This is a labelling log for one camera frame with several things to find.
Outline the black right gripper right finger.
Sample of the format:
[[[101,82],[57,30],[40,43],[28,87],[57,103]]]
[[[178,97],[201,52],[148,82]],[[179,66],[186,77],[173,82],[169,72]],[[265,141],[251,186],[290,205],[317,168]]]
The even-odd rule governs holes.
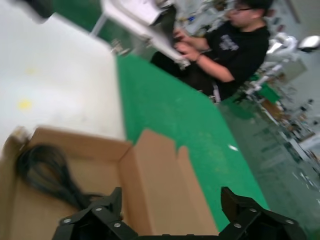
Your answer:
[[[219,233],[220,240],[306,240],[300,224],[267,210],[253,198],[221,188],[222,211],[229,224]]]

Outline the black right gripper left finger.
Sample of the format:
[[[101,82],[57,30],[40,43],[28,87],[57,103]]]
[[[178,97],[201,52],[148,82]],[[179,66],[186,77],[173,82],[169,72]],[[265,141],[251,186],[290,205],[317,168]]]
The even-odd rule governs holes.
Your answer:
[[[123,222],[122,188],[93,201],[86,209],[62,219],[55,240],[135,240],[138,234]]]

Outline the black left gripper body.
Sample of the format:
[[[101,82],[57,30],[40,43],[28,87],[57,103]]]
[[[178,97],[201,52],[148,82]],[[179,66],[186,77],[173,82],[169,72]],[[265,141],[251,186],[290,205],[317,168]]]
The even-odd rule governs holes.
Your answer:
[[[13,4],[38,24],[46,22],[55,13],[52,0],[14,0]]]

